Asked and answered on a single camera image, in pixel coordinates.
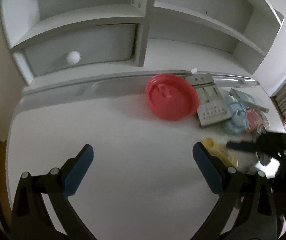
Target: black hole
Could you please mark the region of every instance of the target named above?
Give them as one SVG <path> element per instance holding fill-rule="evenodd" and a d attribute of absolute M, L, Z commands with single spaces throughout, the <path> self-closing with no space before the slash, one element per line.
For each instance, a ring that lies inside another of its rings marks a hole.
<path fill-rule="evenodd" d="M 17 216 L 22 217 L 28 215 L 30 213 L 30 206 L 28 204 L 27 192 L 25 187 L 21 190 L 19 203 L 20 205 L 17 209 Z"/>
<path fill-rule="evenodd" d="M 270 201 L 269 201 L 269 195 L 267 192 L 267 188 L 264 186 L 261 186 L 261 190 L 260 190 L 258 213 L 263 214 L 263 215 L 267 215 L 267 216 L 272 215 Z"/>

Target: white desk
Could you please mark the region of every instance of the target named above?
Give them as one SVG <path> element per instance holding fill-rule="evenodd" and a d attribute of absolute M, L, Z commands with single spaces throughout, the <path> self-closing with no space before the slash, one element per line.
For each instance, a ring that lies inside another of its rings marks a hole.
<path fill-rule="evenodd" d="M 229 135 L 220 124 L 201 129 L 194 116 L 179 122 L 160 120 L 147 108 L 145 95 L 135 91 L 141 86 L 143 92 L 145 82 L 146 78 L 136 80 L 134 92 L 126 96 L 108 84 L 103 85 L 110 92 L 101 89 L 100 82 L 83 84 L 69 88 L 70 94 L 63 92 L 77 99 L 95 91 L 96 98 L 17 110 L 8 143 L 11 200 L 24 171 L 46 174 L 88 143 L 94 148 L 94 161 L 69 200 L 97 239 L 190 239 L 218 199 L 193 160 L 193 145 L 207 136 L 219 143 L 242 137 Z M 249 89 L 270 109 L 271 130 L 284 131 L 265 92 L 260 87 L 240 88 Z M 60 94 L 52 96 L 55 101 Z M 25 98 L 21 105 L 46 101 L 41 98 Z M 232 154 L 240 168 L 256 161 L 254 155 Z M 45 202 L 62 231 L 48 198 Z"/>

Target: cabinet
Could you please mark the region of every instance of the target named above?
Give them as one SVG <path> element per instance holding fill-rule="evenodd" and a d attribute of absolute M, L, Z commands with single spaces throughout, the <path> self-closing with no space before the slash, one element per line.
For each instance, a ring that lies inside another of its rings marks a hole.
<path fill-rule="evenodd" d="M 34 89 L 45 80 L 67 81 L 71 72 L 83 78 L 198 68 L 251 77 L 283 23 L 269 0 L 1 0 L 1 9 L 10 51 Z M 133 31 L 122 33 L 119 25 Z M 89 28 L 101 34 L 69 42 Z M 51 43 L 59 39 L 66 46 Z M 40 49 L 45 43 L 55 48 Z M 110 49 L 91 56 L 96 43 Z M 70 50 L 85 53 L 76 65 L 66 63 Z M 37 64 L 46 51 L 51 60 Z"/>

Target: yellow object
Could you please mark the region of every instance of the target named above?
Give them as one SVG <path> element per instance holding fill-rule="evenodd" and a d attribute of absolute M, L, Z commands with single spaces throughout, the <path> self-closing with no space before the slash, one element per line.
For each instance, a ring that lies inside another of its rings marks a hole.
<path fill-rule="evenodd" d="M 228 149 L 224 145 L 218 144 L 212 137 L 203 140 L 202 144 L 212 156 L 218 157 L 226 167 L 236 168 L 238 166 L 238 160 L 229 155 Z"/>

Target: blue gripper pad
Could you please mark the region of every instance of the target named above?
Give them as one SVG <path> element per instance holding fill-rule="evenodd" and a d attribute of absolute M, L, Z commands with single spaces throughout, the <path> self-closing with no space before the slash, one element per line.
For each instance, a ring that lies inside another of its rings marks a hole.
<path fill-rule="evenodd" d="M 75 194 L 77 188 L 79 187 L 83 177 L 86 174 L 89 166 L 91 165 L 94 158 L 94 151 L 91 145 L 86 144 L 80 153 L 75 157 L 70 159 L 74 162 L 74 165 L 66 175 L 64 183 L 64 196 L 65 198 Z"/>
<path fill-rule="evenodd" d="M 219 196 L 223 195 L 223 177 L 216 169 L 211 158 L 213 158 L 202 143 L 193 146 L 193 158 L 201 170 L 211 191 Z"/>

